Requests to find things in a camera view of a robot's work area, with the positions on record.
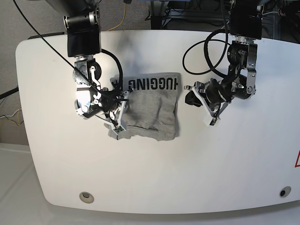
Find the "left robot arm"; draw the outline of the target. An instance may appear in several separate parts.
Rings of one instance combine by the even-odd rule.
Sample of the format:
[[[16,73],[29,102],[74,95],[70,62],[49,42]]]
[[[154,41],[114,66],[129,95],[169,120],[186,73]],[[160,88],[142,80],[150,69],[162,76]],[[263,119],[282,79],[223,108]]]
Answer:
[[[254,41],[262,38],[263,5],[262,0],[232,0],[229,19],[223,19],[224,28],[212,32],[202,42],[208,71],[221,77],[221,80],[211,78],[205,83],[195,82],[192,86],[185,86],[189,91],[185,102],[196,107],[203,106],[211,117],[212,126],[234,98],[245,100],[256,93],[257,44]],[[217,70],[220,61],[212,64],[209,57],[208,44],[220,33],[225,34],[221,56],[229,61],[227,74]]]

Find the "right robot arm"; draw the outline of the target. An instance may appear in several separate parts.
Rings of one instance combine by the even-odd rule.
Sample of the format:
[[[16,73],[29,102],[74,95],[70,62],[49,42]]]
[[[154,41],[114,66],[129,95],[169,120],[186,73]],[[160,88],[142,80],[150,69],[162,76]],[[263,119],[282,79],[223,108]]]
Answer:
[[[76,59],[73,79],[76,83],[76,113],[89,119],[93,116],[116,129],[125,129],[122,120],[131,90],[123,90],[123,71],[120,61],[101,48],[100,10],[98,0],[49,0],[48,4],[63,15],[67,30],[67,54]],[[117,65],[119,80],[112,90],[102,87],[102,69],[94,55],[104,53]]]

